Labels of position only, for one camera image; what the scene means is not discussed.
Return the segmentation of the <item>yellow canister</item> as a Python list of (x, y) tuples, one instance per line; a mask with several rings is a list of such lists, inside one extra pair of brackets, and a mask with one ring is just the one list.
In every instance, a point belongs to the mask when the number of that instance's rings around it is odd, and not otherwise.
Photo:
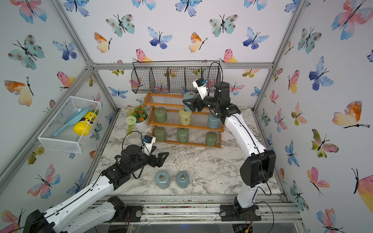
[(179, 120), (180, 124), (183, 126), (188, 126), (191, 124), (192, 112), (186, 111), (184, 108), (179, 110)]

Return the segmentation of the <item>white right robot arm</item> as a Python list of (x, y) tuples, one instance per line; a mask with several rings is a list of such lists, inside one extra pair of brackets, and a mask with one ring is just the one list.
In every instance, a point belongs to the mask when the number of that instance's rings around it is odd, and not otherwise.
[(245, 156), (245, 161), (240, 168), (243, 185), (236, 200), (240, 210), (250, 209), (255, 205), (258, 190), (274, 174), (276, 154), (259, 142), (245, 123), (240, 109), (231, 103), (227, 82), (214, 84), (213, 97), (209, 95), (207, 81), (203, 78), (193, 81), (192, 84), (198, 94), (192, 99), (183, 100), (183, 103), (192, 112), (201, 112), (205, 108), (210, 110), (213, 117), (219, 119), (232, 133)]

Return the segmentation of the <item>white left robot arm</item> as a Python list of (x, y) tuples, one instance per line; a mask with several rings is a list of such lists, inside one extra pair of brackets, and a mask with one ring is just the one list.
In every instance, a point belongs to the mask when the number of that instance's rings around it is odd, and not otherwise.
[(145, 166), (162, 167), (168, 152), (153, 155), (155, 146), (130, 145), (115, 157), (115, 164), (105, 169), (97, 180), (61, 204), (45, 212), (33, 211), (26, 218), (25, 233), (83, 233), (103, 222), (134, 220), (140, 207), (129, 208), (120, 198), (111, 197), (99, 207), (87, 211), (92, 204), (108, 195), (131, 179), (137, 170)]

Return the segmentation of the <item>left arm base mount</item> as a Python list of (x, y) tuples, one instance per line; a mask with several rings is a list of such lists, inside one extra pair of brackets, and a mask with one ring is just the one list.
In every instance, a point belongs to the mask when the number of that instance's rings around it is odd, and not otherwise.
[(140, 222), (143, 207), (140, 205), (127, 205), (119, 197), (113, 196), (107, 200), (114, 207), (114, 216), (109, 222)]

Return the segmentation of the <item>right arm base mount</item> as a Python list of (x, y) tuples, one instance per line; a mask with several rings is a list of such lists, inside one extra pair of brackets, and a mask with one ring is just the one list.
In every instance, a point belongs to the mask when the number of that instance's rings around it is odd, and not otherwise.
[(221, 221), (261, 221), (261, 211), (257, 205), (242, 208), (237, 198), (233, 204), (221, 205), (219, 216)]

